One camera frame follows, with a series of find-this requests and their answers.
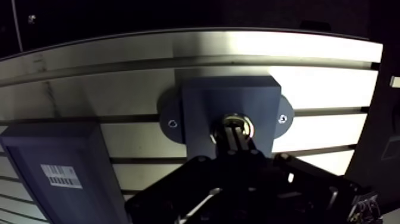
gray mounting plate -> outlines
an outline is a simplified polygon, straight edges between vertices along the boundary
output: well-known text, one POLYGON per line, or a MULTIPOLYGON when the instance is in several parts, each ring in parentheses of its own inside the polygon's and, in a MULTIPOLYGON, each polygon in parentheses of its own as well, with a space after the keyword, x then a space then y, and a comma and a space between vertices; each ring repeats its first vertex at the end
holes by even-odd
POLYGON ((199 77, 185 81, 180 95, 161 109, 160 125, 171 140, 186 144, 188 159, 198 155, 215 158, 211 126, 234 113, 250 118, 253 141, 267 157, 273 139, 289 129, 294 117, 272 76, 199 77), (285 122, 279 122, 281 115, 285 122))

black component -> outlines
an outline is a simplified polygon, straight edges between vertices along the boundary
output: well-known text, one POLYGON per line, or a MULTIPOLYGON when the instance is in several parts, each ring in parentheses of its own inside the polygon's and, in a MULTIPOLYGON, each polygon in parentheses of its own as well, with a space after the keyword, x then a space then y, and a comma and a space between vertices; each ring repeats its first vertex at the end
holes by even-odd
POLYGON ((217 158, 195 157, 131 198, 133 223, 174 223, 207 196, 186 223, 381 222, 376 193, 288 154, 266 158, 243 126, 224 117, 213 127, 217 158))

barcode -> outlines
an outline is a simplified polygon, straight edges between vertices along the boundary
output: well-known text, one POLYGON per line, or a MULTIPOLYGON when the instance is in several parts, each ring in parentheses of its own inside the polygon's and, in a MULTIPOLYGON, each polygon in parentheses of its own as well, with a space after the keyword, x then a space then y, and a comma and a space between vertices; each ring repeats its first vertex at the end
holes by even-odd
POLYGON ((71 166, 55 166, 41 164, 43 172, 52 186, 63 186, 67 188, 81 188, 75 170, 71 166))

dark background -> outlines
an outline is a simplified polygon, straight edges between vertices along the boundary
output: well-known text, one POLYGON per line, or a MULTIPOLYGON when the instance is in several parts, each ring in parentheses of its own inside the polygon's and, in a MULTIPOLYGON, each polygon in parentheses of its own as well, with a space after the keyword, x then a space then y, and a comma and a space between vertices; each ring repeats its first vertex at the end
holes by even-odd
MULTIPOLYGON (((11 0, 0 5, 0 57, 19 52, 11 0)), ((366 0, 15 0, 24 51, 127 32, 188 27, 322 30, 368 38, 366 0), (29 23, 29 15, 35 22, 29 23)))

screw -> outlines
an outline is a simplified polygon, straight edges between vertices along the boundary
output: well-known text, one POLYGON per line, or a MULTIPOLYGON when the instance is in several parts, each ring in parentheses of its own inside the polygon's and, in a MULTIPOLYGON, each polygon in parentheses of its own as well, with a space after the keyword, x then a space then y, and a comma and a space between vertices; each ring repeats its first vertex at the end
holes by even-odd
POLYGON ((170 127, 170 128, 178 127, 178 123, 176 123, 175 120, 170 120, 170 121, 168 122, 168 127, 170 127))
POLYGON ((287 117, 286 115, 284 115, 284 114, 281 114, 281 115, 279 116, 278 122, 279 122, 280 124, 284 124, 284 123, 287 122, 287 120, 288 120, 288 117, 287 117))
POLYGON ((34 24, 36 20, 36 15, 29 15, 28 16, 28 23, 29 24, 34 24))

